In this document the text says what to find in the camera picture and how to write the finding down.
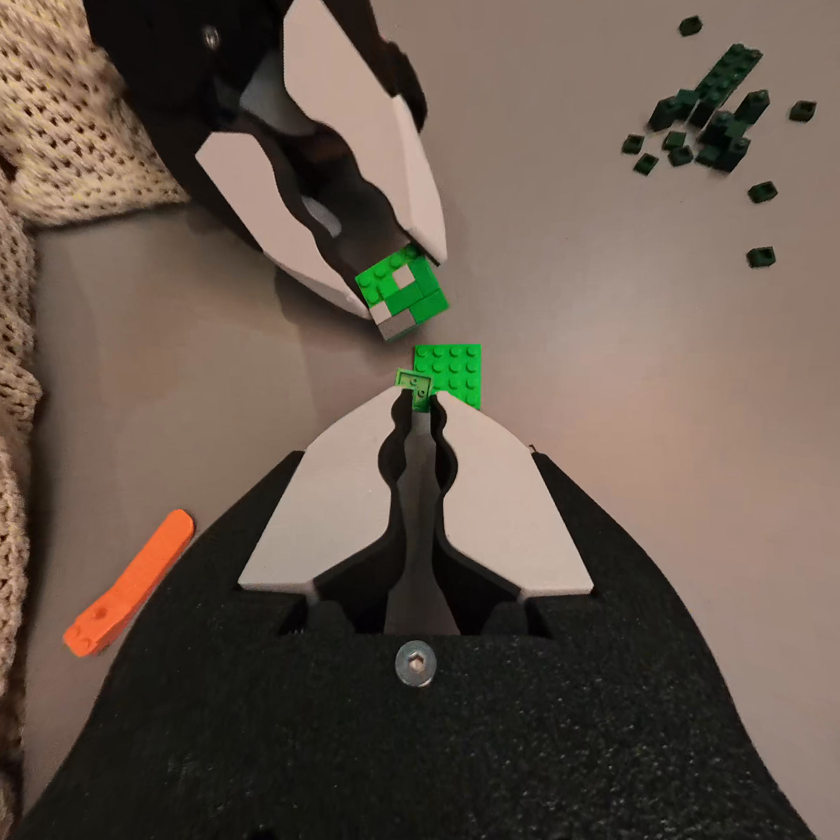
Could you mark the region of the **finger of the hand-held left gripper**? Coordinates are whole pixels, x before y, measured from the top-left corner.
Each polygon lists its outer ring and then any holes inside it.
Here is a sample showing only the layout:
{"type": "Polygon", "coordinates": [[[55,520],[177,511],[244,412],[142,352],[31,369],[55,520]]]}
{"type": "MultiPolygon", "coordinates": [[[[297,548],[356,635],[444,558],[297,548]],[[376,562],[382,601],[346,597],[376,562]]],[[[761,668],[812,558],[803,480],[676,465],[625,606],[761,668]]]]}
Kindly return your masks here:
{"type": "Polygon", "coordinates": [[[291,99],[311,121],[341,137],[363,179],[387,199],[400,229],[444,263],[444,212],[404,98],[381,84],[324,2],[293,2],[283,39],[291,99]]]}
{"type": "Polygon", "coordinates": [[[372,320],[326,227],[301,200],[282,153],[269,155],[252,133],[223,131],[208,136],[196,161],[272,262],[332,305],[372,320]]]}

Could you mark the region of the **person's left forearm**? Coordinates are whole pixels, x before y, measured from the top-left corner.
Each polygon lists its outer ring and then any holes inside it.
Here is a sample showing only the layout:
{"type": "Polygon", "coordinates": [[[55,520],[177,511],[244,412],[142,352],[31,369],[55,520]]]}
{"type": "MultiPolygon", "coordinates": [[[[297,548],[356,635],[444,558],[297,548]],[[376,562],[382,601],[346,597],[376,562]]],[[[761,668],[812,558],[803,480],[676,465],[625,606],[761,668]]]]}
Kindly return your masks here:
{"type": "Polygon", "coordinates": [[[7,202],[37,227],[188,202],[82,2],[1,2],[1,146],[7,202]]]}

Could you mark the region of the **cream knit sweater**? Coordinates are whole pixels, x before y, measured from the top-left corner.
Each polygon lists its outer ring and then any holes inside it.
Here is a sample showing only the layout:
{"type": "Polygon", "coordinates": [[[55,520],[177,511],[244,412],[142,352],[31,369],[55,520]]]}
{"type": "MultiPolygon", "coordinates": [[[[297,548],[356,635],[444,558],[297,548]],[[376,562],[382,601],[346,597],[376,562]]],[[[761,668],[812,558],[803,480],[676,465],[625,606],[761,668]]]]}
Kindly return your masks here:
{"type": "Polygon", "coordinates": [[[20,634],[28,588],[29,438],[42,395],[30,370],[35,251],[25,224],[1,204],[1,837],[20,814],[25,703],[20,634]]]}

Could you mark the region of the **green square lego plate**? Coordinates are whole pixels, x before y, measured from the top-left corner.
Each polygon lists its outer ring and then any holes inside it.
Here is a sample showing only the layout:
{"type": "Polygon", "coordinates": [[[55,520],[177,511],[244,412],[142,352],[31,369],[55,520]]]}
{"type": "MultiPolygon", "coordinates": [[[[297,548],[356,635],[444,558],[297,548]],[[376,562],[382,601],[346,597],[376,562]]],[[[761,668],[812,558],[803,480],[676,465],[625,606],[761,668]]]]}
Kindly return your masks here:
{"type": "Polygon", "coordinates": [[[430,395],[447,392],[479,411],[481,351],[479,343],[417,344],[413,371],[429,379],[430,395]]]}

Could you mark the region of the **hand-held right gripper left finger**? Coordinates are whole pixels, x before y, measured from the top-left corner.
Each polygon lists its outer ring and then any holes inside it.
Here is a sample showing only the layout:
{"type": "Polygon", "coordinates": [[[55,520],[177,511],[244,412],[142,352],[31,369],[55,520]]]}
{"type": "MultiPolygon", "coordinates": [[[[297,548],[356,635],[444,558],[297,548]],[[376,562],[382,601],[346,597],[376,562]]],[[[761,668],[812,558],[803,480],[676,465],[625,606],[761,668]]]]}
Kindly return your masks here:
{"type": "Polygon", "coordinates": [[[384,630],[406,566],[398,482],[411,393],[397,385],[354,409],[304,451],[239,578],[247,591],[335,602],[356,631],[384,630]]]}

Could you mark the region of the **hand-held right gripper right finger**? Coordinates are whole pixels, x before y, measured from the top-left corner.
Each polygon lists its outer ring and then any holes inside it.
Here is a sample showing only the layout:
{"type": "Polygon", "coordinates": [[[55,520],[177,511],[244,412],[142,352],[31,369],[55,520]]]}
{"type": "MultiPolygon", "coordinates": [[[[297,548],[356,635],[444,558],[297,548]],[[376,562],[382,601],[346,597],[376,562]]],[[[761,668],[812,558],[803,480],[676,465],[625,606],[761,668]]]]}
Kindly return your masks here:
{"type": "Polygon", "coordinates": [[[430,402],[435,444],[432,566],[458,632],[501,606],[529,630],[533,600],[589,596],[594,583],[531,449],[447,392],[430,402]]]}

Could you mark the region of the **green and grey lego assembly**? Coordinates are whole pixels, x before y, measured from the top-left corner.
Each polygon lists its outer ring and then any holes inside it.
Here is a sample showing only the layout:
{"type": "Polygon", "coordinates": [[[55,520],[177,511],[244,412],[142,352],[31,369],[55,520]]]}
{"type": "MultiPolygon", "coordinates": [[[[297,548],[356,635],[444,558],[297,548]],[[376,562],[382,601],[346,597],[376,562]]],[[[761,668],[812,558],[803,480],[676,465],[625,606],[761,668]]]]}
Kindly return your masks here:
{"type": "Polygon", "coordinates": [[[394,341],[448,309],[432,263],[405,245],[355,278],[383,340],[394,341]]]}

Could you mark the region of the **pile of dark green lego pieces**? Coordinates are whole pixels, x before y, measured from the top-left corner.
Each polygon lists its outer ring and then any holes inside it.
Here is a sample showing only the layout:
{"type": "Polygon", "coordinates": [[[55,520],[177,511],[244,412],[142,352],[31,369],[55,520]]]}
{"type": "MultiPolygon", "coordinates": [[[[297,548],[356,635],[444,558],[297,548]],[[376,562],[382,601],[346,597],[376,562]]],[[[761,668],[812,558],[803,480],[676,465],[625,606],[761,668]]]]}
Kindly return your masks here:
{"type": "Polygon", "coordinates": [[[692,3],[675,34],[633,43],[647,75],[610,111],[605,217],[641,275],[798,280],[831,262],[837,198],[833,2],[692,3]]]}

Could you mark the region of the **small green L-shaped lego tile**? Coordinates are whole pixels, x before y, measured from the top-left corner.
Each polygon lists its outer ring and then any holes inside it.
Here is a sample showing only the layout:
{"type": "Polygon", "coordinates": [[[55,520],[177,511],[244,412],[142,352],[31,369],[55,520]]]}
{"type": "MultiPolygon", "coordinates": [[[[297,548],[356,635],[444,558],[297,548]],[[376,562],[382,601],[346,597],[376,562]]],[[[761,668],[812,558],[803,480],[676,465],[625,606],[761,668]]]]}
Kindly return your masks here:
{"type": "Polygon", "coordinates": [[[429,400],[434,388],[434,380],[431,376],[418,371],[397,369],[395,373],[395,385],[412,393],[413,411],[416,413],[428,413],[429,400]]]}

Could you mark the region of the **orange lego brick separator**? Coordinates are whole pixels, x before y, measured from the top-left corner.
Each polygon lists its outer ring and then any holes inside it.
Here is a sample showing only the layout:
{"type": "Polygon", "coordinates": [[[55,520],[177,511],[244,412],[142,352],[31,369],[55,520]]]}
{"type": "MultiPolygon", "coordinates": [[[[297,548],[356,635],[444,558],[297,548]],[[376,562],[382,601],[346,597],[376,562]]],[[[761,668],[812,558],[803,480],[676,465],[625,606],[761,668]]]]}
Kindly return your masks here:
{"type": "Polygon", "coordinates": [[[64,632],[69,651],[84,658],[114,643],[180,559],[194,532],[194,520],[186,511],[170,512],[112,587],[64,632]]]}

